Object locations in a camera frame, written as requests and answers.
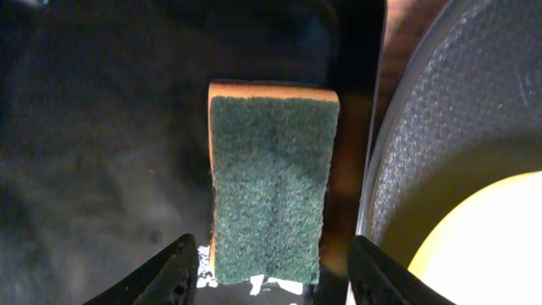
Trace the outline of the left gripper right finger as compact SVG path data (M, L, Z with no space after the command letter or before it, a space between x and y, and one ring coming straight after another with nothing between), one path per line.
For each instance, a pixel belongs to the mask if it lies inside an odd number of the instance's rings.
M347 274L357 304L455 305L365 236L355 236L352 241Z

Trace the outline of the black rectangular tray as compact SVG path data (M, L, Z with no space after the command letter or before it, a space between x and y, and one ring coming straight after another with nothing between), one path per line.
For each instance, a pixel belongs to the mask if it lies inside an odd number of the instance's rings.
M210 236L207 84L327 86L342 101L322 281L346 299L380 1L4 1L1 301L82 304L185 233Z

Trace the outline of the yellow green scrub sponge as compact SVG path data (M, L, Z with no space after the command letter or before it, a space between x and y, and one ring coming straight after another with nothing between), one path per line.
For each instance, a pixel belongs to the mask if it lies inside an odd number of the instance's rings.
M213 83L208 139L213 271L315 284L340 102L303 86Z

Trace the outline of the black round tray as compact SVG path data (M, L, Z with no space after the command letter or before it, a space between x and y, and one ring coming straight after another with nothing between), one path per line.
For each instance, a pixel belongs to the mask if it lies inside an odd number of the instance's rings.
M541 174L540 0L448 2L371 132L357 231L408 267L474 193Z

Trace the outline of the yellow plate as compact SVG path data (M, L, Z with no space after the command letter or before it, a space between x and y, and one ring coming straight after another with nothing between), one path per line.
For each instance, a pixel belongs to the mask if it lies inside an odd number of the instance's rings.
M474 193L434 227L408 269L457 305L541 305L541 174Z

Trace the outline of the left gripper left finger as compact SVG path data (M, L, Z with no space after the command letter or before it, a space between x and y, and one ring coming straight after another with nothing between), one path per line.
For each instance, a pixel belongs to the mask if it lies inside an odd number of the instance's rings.
M184 234L84 305L193 305L198 267L195 237Z

